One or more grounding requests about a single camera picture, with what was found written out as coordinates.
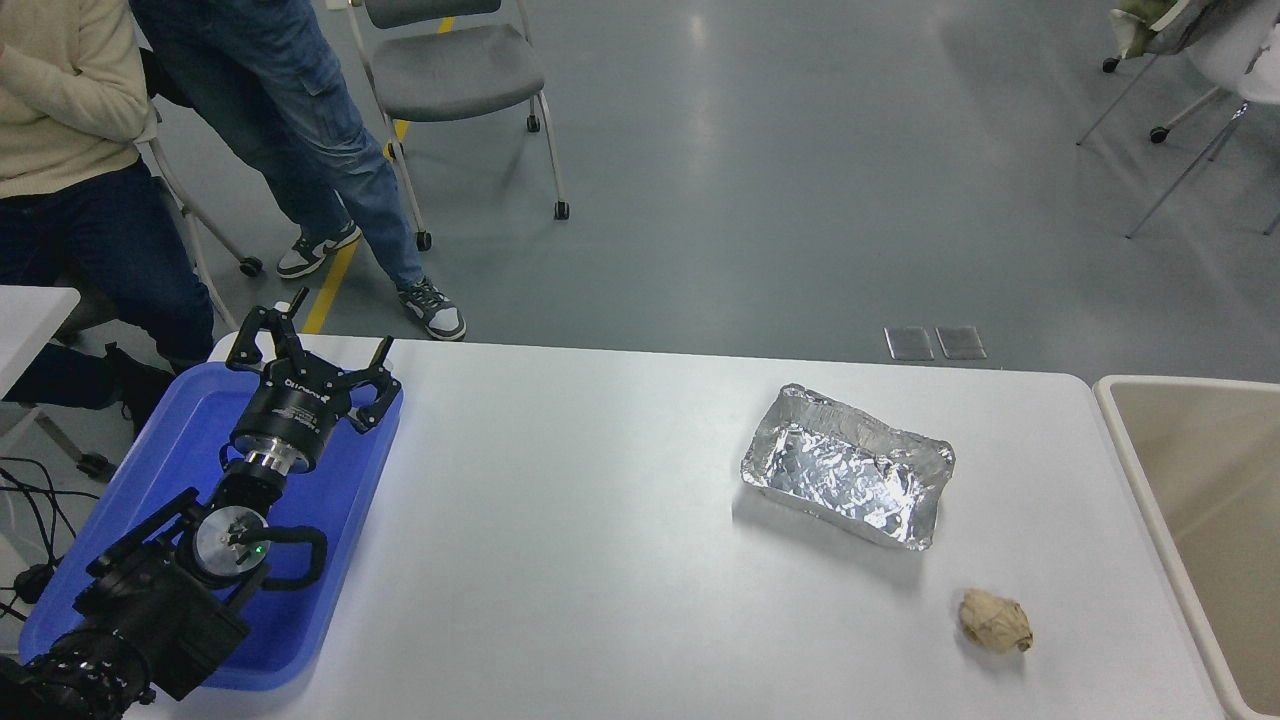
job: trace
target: concrete floor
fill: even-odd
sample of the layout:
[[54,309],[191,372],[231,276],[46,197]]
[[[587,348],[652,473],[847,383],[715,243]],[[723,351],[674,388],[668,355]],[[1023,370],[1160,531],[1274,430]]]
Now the concrete floor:
[[[316,3],[381,137],[347,19]],[[428,270],[467,342],[890,363],[886,325],[974,325],[987,360],[934,364],[1280,380],[1280,238],[1261,234],[1280,210],[1276,113],[1251,113],[1125,240],[1233,105],[1149,143],[1208,87],[1162,59],[1076,147],[1143,63],[1101,72],[1112,3],[530,4],[572,218],[552,219],[522,108],[406,140]],[[261,178],[193,113],[157,105],[179,178],[274,265],[296,229]],[[300,282],[246,278],[205,240],[237,313]],[[422,337],[364,247],[323,332]],[[131,333],[88,341],[146,356]],[[56,415],[109,455],[128,447],[110,413]],[[46,445],[23,454],[74,475]]]

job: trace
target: trash bin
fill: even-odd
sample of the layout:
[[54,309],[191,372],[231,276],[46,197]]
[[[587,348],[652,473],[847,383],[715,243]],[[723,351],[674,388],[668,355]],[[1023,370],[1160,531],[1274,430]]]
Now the trash bin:
[[1280,717],[1280,386],[1110,375],[1093,392],[1224,707]]

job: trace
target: jeans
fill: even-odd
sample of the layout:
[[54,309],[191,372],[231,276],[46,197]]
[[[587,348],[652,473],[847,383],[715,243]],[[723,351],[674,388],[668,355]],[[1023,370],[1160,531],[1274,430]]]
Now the jeans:
[[332,236],[349,217],[397,287],[422,279],[396,172],[308,0],[129,4],[164,69],[303,236]]
[[[214,350],[209,290],[142,160],[54,193],[0,199],[0,284],[51,286],[65,258],[160,355],[189,365]],[[5,400],[101,407],[114,393],[101,357],[49,345]]]

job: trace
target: sneaker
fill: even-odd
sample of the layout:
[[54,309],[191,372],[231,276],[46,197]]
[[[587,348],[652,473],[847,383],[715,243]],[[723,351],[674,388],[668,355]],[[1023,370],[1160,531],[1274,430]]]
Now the sneaker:
[[430,278],[422,278],[417,284],[398,292],[401,302],[417,318],[426,334],[435,340],[462,340],[467,324],[453,301],[431,284]]
[[355,220],[347,220],[340,231],[320,240],[298,236],[293,247],[275,264],[275,273],[287,281],[314,273],[320,269],[325,258],[356,242],[361,236]]
[[133,434],[137,436],[173,383],[173,373],[138,363],[114,342],[106,346],[105,360],[120,383],[124,410],[128,410],[128,418],[133,420]]

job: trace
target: dark pants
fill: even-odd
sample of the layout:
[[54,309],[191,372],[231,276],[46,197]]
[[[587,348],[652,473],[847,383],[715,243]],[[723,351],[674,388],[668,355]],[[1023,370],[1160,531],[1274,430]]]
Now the dark pants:
[[[0,199],[0,284],[51,286],[63,258],[74,259],[160,355],[188,365],[212,351],[209,291],[142,160],[50,195]],[[50,345],[4,398],[101,407],[114,395],[102,359]]]

